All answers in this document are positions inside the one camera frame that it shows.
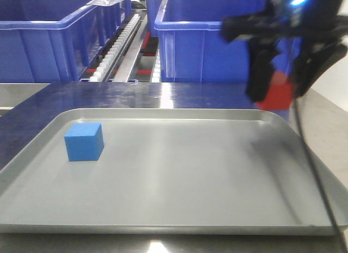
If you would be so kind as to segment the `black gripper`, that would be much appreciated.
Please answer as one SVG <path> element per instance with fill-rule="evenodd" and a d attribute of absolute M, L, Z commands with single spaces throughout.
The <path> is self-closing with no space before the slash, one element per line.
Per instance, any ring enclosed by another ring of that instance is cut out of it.
<path fill-rule="evenodd" d="M 250 70 L 245 90 L 252 102 L 264 101 L 275 72 L 277 43 L 299 38 L 292 64 L 294 96 L 302 97 L 335 63 L 347 55 L 342 38 L 347 17 L 339 14 L 344 0 L 266 0 L 261 11 L 223 18 L 220 34 L 227 41 L 247 41 Z"/>

